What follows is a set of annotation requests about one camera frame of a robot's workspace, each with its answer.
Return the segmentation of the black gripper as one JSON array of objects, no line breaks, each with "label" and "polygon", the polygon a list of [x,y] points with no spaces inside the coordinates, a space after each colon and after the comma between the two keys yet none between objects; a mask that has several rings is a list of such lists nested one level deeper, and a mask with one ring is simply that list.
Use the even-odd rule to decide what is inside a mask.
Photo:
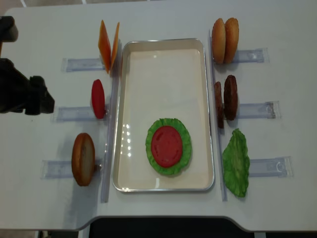
[{"label": "black gripper", "polygon": [[48,92],[41,76],[32,76],[29,80],[28,99],[25,103],[25,114],[36,116],[54,112],[55,100]]}]

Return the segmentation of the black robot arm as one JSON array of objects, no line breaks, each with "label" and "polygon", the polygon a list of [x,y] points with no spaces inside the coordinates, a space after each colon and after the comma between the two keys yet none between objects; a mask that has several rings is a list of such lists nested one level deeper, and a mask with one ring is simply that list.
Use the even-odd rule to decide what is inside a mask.
[{"label": "black robot arm", "polygon": [[40,76],[27,78],[7,58],[0,59],[0,112],[36,116],[54,112],[55,100]]}]

